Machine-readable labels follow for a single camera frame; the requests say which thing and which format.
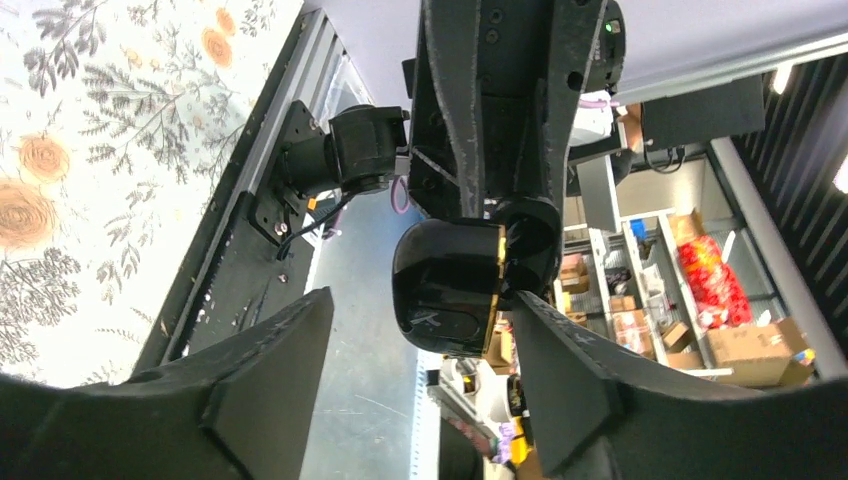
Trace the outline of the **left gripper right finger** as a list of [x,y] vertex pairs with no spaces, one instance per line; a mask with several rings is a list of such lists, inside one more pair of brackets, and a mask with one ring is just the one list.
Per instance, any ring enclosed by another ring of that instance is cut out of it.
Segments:
[[541,469],[554,479],[843,479],[847,382],[759,391],[648,360],[532,293],[513,331]]

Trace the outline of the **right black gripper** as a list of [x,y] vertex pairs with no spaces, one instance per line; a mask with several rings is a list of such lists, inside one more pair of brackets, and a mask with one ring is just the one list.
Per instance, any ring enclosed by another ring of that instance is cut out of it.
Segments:
[[528,195],[562,212],[580,95],[611,95],[625,53],[615,1],[423,1],[402,64],[415,204],[481,218],[484,199]]

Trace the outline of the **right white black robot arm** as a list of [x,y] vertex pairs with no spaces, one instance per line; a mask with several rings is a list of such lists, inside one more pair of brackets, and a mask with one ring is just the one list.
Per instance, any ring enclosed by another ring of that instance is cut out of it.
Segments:
[[388,186],[411,157],[412,202],[439,218],[499,215],[563,222],[580,98],[616,85],[626,25],[615,1],[425,1],[403,64],[409,109],[357,105],[316,140],[285,144],[297,191],[347,195]]

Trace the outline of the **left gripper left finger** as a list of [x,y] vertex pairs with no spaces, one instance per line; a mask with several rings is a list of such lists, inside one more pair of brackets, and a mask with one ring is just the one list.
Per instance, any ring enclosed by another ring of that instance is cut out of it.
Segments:
[[5,479],[296,479],[334,304],[271,318],[118,385],[1,380]]

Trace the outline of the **black earbud charging case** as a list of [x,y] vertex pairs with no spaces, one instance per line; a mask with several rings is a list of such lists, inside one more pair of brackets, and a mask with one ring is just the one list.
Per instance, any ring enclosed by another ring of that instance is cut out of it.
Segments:
[[392,266],[395,318],[417,348],[482,357],[497,315],[520,291],[546,297],[560,272],[563,226],[541,197],[507,197],[487,218],[427,219],[399,240]]

